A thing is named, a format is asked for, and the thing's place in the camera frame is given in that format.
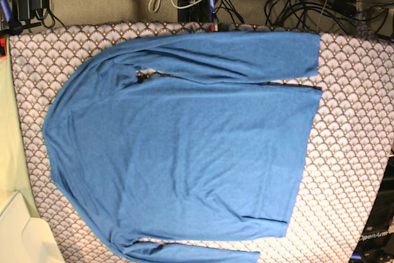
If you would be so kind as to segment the blue long-sleeve T-shirt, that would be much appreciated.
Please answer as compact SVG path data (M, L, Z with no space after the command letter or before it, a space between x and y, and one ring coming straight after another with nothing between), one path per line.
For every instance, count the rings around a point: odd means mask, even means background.
M138 38L85 61L51 104L51 178L94 235L136 262L256 262L188 241L282 238L322 92L320 36Z

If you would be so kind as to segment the fan-patterned table cloth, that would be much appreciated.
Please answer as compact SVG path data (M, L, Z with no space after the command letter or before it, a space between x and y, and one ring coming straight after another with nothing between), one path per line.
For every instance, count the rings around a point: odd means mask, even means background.
M138 37L209 31L206 23L73 25L9 39L26 166L34 202L67 262L120 262L50 179L41 128L70 75L91 56ZM393 46L322 34L318 75L294 84L322 90L284 238L210 242L257 251L260 262L348 262L375 202L393 143Z

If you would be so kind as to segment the white plastic bin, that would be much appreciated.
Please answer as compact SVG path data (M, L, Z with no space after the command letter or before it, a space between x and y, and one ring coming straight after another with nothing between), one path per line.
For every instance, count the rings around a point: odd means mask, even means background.
M1 208L1 262L64 262L46 221L30 216L15 191Z

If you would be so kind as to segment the black OpenArm case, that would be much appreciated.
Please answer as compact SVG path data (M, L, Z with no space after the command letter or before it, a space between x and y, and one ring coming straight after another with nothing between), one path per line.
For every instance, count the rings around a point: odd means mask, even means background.
M393 262L393 157L350 262Z

